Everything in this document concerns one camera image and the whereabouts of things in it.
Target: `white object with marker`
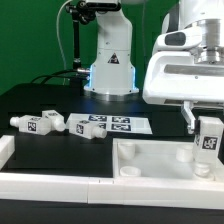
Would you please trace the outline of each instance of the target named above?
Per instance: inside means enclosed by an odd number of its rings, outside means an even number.
[[[55,110],[46,110],[42,111],[42,117],[43,118],[49,118],[51,120],[51,128],[52,131],[64,131],[65,130],[65,122],[64,122],[64,117],[59,114]]]
[[[25,115],[12,117],[10,125],[19,128],[20,132],[37,135],[46,135],[51,131],[51,120],[48,118]]]
[[[71,121],[69,123],[69,133],[82,136],[84,138],[105,138],[107,131],[100,128],[98,124],[86,120]]]

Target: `small white cylinder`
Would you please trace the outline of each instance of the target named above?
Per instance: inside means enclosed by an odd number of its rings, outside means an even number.
[[[19,117],[12,117],[10,119],[10,125],[18,128],[19,127]]]
[[[141,170],[134,166],[124,166],[120,169],[120,174],[123,177],[140,177]]]
[[[193,146],[181,145],[177,149],[176,159],[183,163],[190,163],[193,161]]]
[[[135,157],[135,144],[133,142],[119,142],[118,156],[124,160],[131,160]]]
[[[100,127],[94,127],[93,128],[93,135],[97,138],[106,138],[107,136],[107,131],[103,128]]]

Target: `black cable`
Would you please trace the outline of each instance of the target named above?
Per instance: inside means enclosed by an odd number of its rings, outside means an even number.
[[[72,73],[72,72],[77,72],[77,70],[76,69],[67,69],[67,70],[62,70],[62,71],[59,71],[59,72],[55,72],[51,75],[41,75],[41,76],[38,76],[35,79],[33,79],[31,81],[31,83],[35,82],[37,79],[44,78],[44,77],[46,77],[45,82],[47,82],[49,79],[51,79],[52,76],[58,76],[58,75],[61,75],[61,74]]]
[[[73,76],[59,76],[59,75],[49,75],[46,76],[46,78],[40,83],[45,84],[47,81],[49,81],[52,78],[65,78],[65,79],[80,79],[80,80],[88,80],[88,75],[73,75]]]
[[[52,78],[61,78],[61,79],[70,79],[70,78],[78,78],[78,79],[83,79],[83,80],[87,80],[87,76],[60,76],[60,75],[42,75],[42,76],[39,76],[38,78],[47,78],[48,80],[52,79]],[[45,79],[40,83],[40,84],[45,84],[46,81]]]

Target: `black and white pattern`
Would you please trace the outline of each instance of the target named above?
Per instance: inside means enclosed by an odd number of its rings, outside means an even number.
[[[53,117],[53,116],[58,116],[57,113],[48,113],[49,116]]]
[[[31,121],[39,121],[41,119],[41,117],[32,117],[30,120]]]
[[[34,122],[28,122],[28,131],[36,132],[37,124]]]
[[[107,116],[90,115],[89,121],[103,121],[107,122]]]
[[[131,125],[126,124],[112,124],[112,131],[131,131]]]
[[[218,138],[204,137],[202,149],[216,150]]]
[[[89,124],[89,121],[83,120],[83,121],[80,121],[79,123],[81,123],[81,124]]]
[[[129,117],[112,117],[112,122],[122,123],[122,124],[130,124],[131,120]]]
[[[107,129],[107,124],[106,123],[99,123],[98,126],[100,128]]]
[[[80,124],[77,124],[76,126],[76,133],[83,134],[84,133],[84,127]]]

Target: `white block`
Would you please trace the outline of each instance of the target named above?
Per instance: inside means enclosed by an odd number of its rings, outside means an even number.
[[[4,135],[0,139],[0,169],[5,165],[15,151],[14,136]]]

